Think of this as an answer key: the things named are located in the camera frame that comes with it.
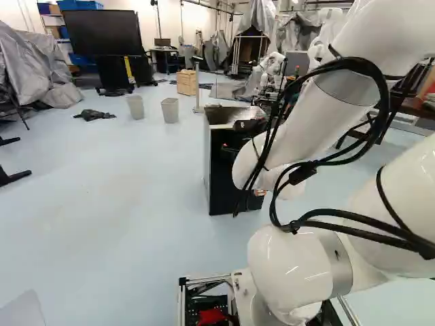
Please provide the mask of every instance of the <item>trash can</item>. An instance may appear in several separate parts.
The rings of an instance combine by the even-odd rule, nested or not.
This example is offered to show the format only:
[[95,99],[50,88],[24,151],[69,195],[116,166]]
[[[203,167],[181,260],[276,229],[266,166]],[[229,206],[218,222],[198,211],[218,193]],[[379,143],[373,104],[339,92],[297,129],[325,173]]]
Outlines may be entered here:
[[161,104],[164,121],[167,124],[178,122],[178,98],[166,98]]
[[139,95],[127,96],[128,107],[130,108],[131,116],[134,120],[141,120],[145,117],[142,97]]

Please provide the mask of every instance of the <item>red object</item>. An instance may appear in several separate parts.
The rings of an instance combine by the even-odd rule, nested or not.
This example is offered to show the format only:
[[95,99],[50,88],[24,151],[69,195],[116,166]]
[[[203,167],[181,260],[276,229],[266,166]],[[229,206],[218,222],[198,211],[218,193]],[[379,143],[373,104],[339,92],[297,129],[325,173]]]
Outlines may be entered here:
[[199,312],[199,322],[196,326],[213,325],[220,321],[225,321],[227,317],[220,309],[214,308]]

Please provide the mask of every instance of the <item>black cloth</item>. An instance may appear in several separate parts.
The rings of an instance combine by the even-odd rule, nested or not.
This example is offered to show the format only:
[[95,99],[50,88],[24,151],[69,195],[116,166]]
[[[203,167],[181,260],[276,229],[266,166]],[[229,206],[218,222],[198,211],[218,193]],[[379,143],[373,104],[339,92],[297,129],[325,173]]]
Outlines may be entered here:
[[82,117],[86,121],[92,121],[96,119],[111,119],[116,117],[114,114],[110,114],[109,112],[100,112],[97,110],[86,109],[83,110],[80,114],[74,116],[74,118]]

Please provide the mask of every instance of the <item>monitor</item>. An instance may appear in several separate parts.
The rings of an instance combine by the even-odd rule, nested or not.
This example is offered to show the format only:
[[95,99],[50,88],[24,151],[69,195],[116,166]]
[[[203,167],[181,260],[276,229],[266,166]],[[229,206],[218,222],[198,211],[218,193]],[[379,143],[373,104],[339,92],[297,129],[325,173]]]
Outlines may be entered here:
[[285,69],[285,76],[291,76],[296,70],[296,66],[299,66],[299,76],[306,75],[310,65],[310,58],[307,51],[288,51],[285,53],[287,58],[287,68]]
[[62,11],[74,53],[82,56],[140,56],[137,15],[132,10]]

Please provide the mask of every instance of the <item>black screen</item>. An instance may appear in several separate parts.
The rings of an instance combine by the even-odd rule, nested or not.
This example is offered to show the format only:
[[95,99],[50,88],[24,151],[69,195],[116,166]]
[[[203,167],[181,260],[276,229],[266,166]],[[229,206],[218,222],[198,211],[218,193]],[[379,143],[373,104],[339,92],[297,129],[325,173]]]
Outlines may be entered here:
[[62,15],[75,54],[134,56],[143,52],[132,10],[65,10]]

